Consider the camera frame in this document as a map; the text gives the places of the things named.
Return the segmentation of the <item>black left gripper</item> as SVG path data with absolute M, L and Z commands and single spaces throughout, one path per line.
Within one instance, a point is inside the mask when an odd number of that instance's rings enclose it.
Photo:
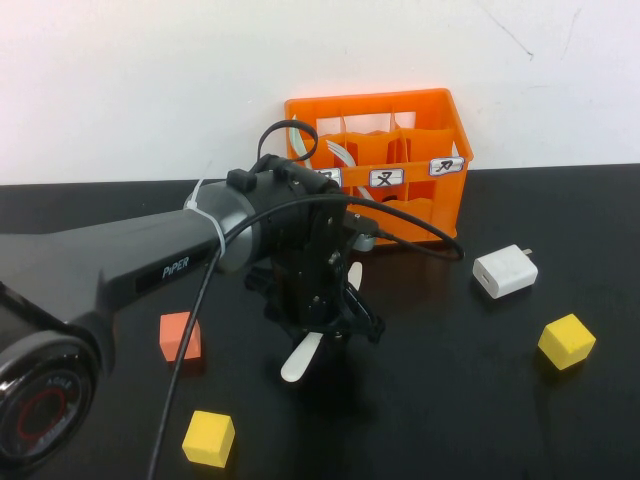
M 347 285 L 346 205 L 343 196 L 308 196 L 270 209 L 264 253 L 271 268 L 252 267 L 244 285 L 289 334 L 349 333 L 378 344 L 385 322 Z

